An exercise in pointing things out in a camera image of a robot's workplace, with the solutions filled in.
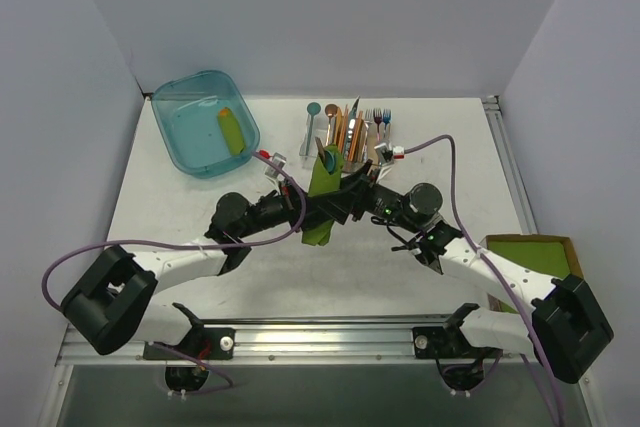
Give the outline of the green paper napkin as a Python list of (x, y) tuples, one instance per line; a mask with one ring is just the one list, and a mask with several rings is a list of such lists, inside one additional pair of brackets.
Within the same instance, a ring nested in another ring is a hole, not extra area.
[[(325, 168), (325, 164), (317, 158), (311, 176), (308, 194), (311, 197), (337, 191), (340, 188), (340, 181), (344, 167), (344, 158), (336, 145), (329, 145), (325, 148), (325, 153), (333, 156), (335, 166), (332, 172)], [(331, 230), (334, 220), (326, 220), (311, 229), (304, 229), (302, 233), (302, 243), (310, 246), (325, 246), (331, 237)]]

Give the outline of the copper fork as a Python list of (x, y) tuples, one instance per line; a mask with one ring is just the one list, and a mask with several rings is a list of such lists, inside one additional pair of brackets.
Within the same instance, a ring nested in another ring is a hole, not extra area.
[(322, 144), (322, 141), (319, 137), (315, 138), (315, 144), (316, 144), (316, 150), (317, 150), (317, 157), (320, 159), (321, 163), (323, 166), (326, 165), (326, 152), (324, 149), (324, 146)]

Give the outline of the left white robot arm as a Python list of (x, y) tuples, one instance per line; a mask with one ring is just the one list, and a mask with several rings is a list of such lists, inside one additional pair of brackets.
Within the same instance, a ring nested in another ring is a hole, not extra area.
[(106, 247), (63, 298), (63, 316), (100, 355), (131, 340), (158, 341), (180, 358), (202, 346), (201, 321), (184, 305), (156, 304), (172, 287), (228, 274), (249, 255), (249, 237), (280, 225), (305, 235), (354, 209), (352, 189), (309, 195), (289, 183), (251, 203), (237, 192), (222, 196), (202, 243), (131, 253), (122, 242)]

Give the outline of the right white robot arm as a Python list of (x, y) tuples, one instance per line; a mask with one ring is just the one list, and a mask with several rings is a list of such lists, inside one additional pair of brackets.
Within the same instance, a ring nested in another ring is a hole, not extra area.
[(549, 364), (556, 379), (577, 383), (614, 333), (588, 283), (579, 276), (564, 278), (535, 272), (467, 239), (460, 227), (445, 221), (441, 192), (419, 183), (405, 194), (378, 182), (378, 173), (365, 165), (319, 199), (337, 221), (369, 213), (384, 223), (411, 233), (402, 249), (441, 275), (468, 282), (514, 308), (524, 331), (506, 326), (502, 314), (467, 315), (443, 332), (446, 349), (465, 356), (481, 347), (520, 350), (531, 342), (539, 361)]

